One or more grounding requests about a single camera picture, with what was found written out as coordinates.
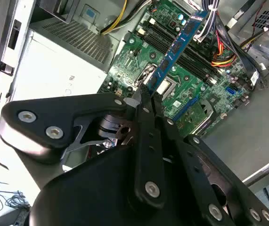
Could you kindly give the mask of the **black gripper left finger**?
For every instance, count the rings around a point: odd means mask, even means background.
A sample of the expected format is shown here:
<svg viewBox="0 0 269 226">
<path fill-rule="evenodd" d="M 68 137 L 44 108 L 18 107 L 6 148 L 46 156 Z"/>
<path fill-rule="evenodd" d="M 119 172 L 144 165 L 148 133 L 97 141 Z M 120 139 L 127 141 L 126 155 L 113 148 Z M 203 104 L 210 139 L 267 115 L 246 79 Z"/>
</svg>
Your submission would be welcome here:
<svg viewBox="0 0 269 226">
<path fill-rule="evenodd" d="M 13 101 L 1 111 L 0 136 L 43 163 L 95 144 L 95 137 L 114 137 L 118 145 L 105 156 L 133 153 L 133 194 L 138 202 L 159 209 L 166 199 L 161 137 L 155 127 L 161 96 L 141 86 L 132 101 L 134 105 L 113 93 Z"/>
</svg>

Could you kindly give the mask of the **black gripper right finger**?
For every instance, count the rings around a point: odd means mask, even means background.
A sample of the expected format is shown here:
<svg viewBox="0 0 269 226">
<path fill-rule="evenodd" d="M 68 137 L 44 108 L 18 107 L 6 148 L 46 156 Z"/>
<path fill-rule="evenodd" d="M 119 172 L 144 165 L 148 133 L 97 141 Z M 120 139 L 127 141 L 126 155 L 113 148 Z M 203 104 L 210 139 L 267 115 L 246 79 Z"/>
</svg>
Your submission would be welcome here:
<svg viewBox="0 0 269 226">
<path fill-rule="evenodd" d="M 188 191 L 186 204 L 192 226 L 269 226 L 269 209 L 199 137 L 182 138 L 174 122 L 164 117 L 162 97 L 152 96 L 163 141 L 174 155 Z"/>
</svg>

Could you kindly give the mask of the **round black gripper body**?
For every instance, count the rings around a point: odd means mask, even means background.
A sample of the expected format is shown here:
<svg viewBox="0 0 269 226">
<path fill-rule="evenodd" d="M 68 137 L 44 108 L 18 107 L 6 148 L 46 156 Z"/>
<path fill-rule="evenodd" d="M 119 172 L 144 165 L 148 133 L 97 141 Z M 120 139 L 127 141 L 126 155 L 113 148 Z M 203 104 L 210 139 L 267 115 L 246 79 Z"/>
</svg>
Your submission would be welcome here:
<svg viewBox="0 0 269 226">
<path fill-rule="evenodd" d="M 167 200 L 161 210 L 137 201 L 134 151 L 104 153 L 43 187 L 29 216 L 32 226 L 201 226 L 203 219 L 181 168 L 165 162 Z"/>
</svg>

